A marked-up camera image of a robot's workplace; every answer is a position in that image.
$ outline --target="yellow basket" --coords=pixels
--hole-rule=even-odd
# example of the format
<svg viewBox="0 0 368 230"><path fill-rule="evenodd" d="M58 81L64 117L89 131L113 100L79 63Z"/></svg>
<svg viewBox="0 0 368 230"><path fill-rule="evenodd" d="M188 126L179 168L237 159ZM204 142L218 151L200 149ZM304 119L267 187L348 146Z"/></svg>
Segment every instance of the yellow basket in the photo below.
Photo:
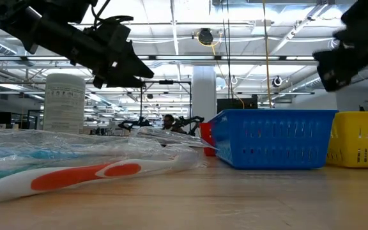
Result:
<svg viewBox="0 0 368 230"><path fill-rule="evenodd" d="M327 163L344 167L368 167L368 112L336 114Z"/></svg>

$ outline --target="table surface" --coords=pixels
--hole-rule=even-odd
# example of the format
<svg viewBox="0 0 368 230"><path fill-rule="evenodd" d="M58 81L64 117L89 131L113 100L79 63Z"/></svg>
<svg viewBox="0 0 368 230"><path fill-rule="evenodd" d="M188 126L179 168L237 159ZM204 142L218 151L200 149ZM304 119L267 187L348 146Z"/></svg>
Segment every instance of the table surface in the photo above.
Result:
<svg viewBox="0 0 368 230"><path fill-rule="evenodd" d="M208 168L0 203L0 229L368 229L368 169Z"/></svg>

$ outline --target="plastic bag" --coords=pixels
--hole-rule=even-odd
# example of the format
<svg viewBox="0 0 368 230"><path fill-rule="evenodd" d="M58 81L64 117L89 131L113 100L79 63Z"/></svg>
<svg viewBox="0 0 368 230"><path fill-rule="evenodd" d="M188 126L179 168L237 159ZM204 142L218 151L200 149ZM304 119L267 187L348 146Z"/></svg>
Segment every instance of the plastic bag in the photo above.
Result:
<svg viewBox="0 0 368 230"><path fill-rule="evenodd" d="M132 137L142 137L147 139L157 140L160 144L176 145L176 146L191 146L201 148L214 148L200 137L180 134L168 130L161 130L151 126L144 126L137 130L132 130Z"/></svg>
<svg viewBox="0 0 368 230"><path fill-rule="evenodd" d="M136 137L100 137L37 130L0 131L0 201L205 165L187 146Z"/></svg>

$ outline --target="white container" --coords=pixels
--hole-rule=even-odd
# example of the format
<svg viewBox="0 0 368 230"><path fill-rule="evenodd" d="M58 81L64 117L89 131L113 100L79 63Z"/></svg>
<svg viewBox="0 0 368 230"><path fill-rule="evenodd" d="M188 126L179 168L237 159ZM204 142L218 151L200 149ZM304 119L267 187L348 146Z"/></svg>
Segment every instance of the white container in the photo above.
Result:
<svg viewBox="0 0 368 230"><path fill-rule="evenodd" d="M78 76L48 75L45 87L43 129L81 134L84 120L86 83Z"/></svg>

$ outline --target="blue plastic basket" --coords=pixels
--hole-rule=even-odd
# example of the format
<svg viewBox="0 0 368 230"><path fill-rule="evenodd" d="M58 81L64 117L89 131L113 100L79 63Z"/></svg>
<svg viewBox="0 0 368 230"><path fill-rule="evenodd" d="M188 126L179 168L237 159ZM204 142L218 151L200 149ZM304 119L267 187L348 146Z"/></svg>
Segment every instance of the blue plastic basket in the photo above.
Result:
<svg viewBox="0 0 368 230"><path fill-rule="evenodd" d="M237 169L323 167L336 112L224 110L210 121L215 154Z"/></svg>

